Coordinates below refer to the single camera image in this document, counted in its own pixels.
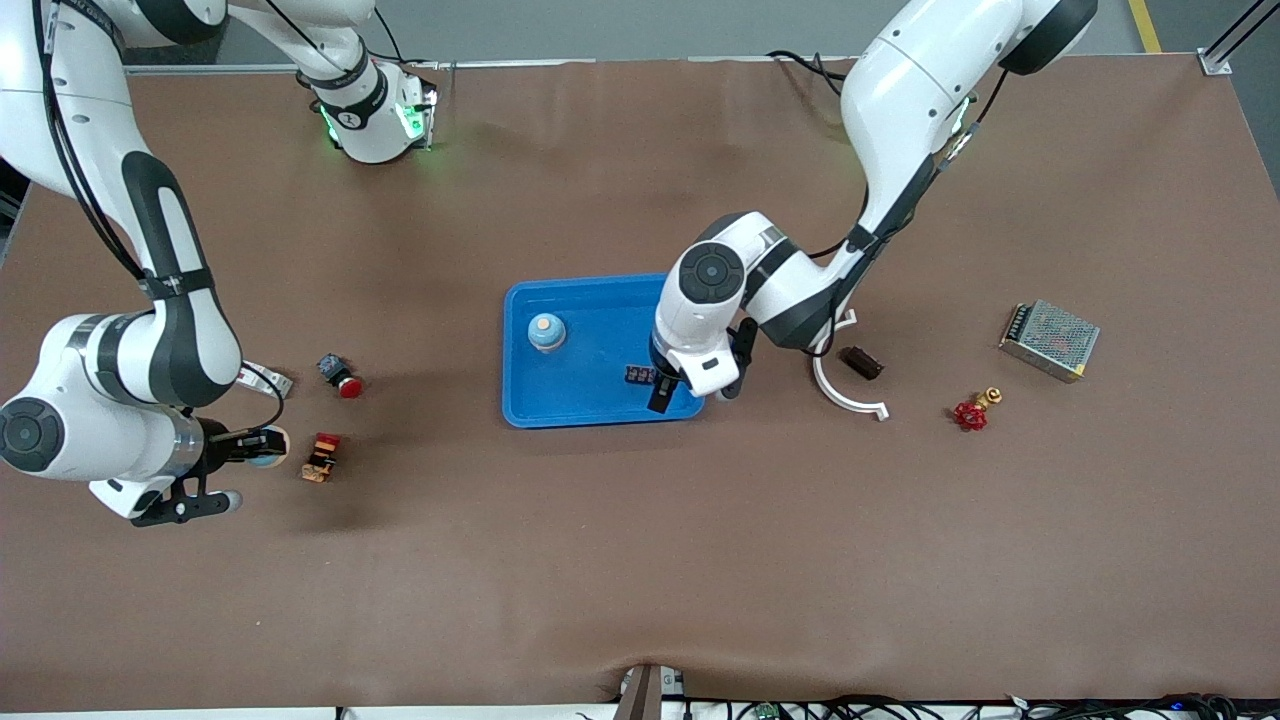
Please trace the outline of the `metal mesh power supply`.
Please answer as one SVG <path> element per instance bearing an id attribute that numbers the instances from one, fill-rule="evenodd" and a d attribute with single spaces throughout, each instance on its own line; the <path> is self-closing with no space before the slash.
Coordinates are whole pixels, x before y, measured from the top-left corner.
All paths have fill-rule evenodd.
<path id="1" fill-rule="evenodd" d="M 1083 378 L 1098 337 L 1097 325 L 1036 300 L 1014 307 L 998 348 L 1070 384 Z"/>

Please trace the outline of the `red emergency stop button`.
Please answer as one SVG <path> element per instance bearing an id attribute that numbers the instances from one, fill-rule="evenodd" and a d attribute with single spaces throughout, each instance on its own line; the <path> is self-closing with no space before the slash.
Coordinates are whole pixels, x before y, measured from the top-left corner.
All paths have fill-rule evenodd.
<path id="1" fill-rule="evenodd" d="M 325 354 L 316 368 L 324 380 L 332 386 L 342 398 L 357 398 L 365 388 L 364 379 L 357 375 L 344 359 L 335 354 Z"/>

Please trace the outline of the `blue plastic tray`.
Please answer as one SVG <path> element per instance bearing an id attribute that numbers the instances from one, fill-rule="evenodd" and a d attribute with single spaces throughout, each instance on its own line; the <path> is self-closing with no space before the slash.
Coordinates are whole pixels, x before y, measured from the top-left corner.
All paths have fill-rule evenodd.
<path id="1" fill-rule="evenodd" d="M 500 407 L 520 429 L 681 421 L 696 416 L 704 398 L 680 386 L 668 413 L 646 407 L 652 386 L 625 382 L 628 364 L 652 366 L 652 323 L 666 277 L 662 273 L 525 281 L 504 300 Z M 535 350 L 527 324 L 553 313 L 567 340 L 552 352 Z"/>

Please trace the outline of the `white red circuit breaker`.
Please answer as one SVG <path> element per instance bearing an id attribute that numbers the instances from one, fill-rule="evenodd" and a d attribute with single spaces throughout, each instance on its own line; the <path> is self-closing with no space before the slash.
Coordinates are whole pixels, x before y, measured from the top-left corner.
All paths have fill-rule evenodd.
<path id="1" fill-rule="evenodd" d="M 242 363 L 236 382 L 261 395 L 278 396 L 279 398 L 287 398 L 293 387 L 293 380 L 289 377 L 251 361 Z"/>

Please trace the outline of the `metal table edge bracket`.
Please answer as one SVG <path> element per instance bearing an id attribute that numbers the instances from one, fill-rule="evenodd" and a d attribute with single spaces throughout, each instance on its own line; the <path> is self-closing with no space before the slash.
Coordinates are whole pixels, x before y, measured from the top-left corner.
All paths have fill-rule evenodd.
<path id="1" fill-rule="evenodd" d="M 684 673 L 676 667 L 644 664 L 623 676 L 612 720 L 681 720 L 684 711 L 669 702 L 686 700 Z"/>

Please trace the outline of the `aluminium frame post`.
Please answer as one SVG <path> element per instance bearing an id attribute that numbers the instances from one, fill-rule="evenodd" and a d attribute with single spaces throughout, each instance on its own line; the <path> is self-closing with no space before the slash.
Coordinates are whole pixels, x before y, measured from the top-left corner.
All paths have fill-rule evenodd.
<path id="1" fill-rule="evenodd" d="M 1233 54 L 1277 13 L 1280 13 L 1280 0 L 1252 0 L 1252 4 L 1208 47 L 1197 50 L 1203 73 L 1230 76 Z"/>

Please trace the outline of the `red orange selector switch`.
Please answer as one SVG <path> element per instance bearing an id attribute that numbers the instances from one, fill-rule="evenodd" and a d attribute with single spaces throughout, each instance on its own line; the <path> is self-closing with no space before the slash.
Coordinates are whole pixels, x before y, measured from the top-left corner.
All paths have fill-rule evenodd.
<path id="1" fill-rule="evenodd" d="M 316 433 L 312 451 L 300 469 L 300 477 L 312 483 L 329 482 L 337 465 L 335 455 L 340 442 L 340 436 L 325 432 Z"/>

